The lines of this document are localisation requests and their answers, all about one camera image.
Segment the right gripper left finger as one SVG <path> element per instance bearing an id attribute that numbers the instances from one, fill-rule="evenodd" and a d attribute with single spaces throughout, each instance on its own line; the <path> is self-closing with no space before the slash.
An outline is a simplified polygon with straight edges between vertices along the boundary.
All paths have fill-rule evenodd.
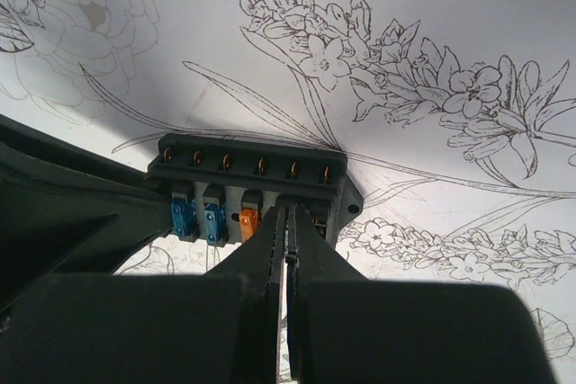
<path id="1" fill-rule="evenodd" d="M 210 269 L 240 282 L 240 311 L 231 381 L 276 383 L 283 287 L 286 208 L 273 207 L 247 242 Z"/>

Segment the black fuse box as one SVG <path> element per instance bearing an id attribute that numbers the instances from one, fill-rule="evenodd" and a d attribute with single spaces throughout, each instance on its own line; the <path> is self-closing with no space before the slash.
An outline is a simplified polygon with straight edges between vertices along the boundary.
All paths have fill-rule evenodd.
<path id="1" fill-rule="evenodd" d="M 333 246 L 339 231 L 361 214 L 364 199 L 347 172 L 339 151 L 224 138 L 167 134 L 148 165 L 145 184 L 171 202 L 195 205 L 193 237 L 209 246 L 243 243 L 239 213 L 257 210 L 261 221 L 276 205 L 300 204 L 320 235 Z M 225 210 L 227 241 L 207 241 L 203 210 L 216 204 Z"/>

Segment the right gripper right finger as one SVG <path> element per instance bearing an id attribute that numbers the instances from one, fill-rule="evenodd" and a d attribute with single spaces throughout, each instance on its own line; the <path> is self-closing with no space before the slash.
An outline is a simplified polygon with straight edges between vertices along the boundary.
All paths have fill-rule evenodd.
<path id="1" fill-rule="evenodd" d="M 336 252 L 300 205 L 288 210 L 287 342 L 300 383 L 372 383 L 371 282 Z"/>

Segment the orange blade fuse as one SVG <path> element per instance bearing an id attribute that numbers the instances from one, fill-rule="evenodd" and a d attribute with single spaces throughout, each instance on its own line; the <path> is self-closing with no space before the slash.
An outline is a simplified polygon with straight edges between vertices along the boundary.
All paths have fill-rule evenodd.
<path id="1" fill-rule="evenodd" d="M 242 242 L 247 242 L 257 232 L 260 216 L 257 210 L 243 209 L 239 213 L 239 226 Z"/>

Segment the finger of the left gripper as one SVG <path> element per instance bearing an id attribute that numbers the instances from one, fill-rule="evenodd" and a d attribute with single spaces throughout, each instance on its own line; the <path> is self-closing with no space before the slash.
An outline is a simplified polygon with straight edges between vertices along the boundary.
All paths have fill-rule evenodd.
<path id="1" fill-rule="evenodd" d="M 1 117 L 1 166 L 57 186 L 162 201 L 161 194 L 145 187 L 142 172 L 4 115 Z"/>
<path id="2" fill-rule="evenodd" d="M 116 270 L 172 225 L 169 199 L 81 174 L 1 172 L 1 309 L 51 272 Z"/>

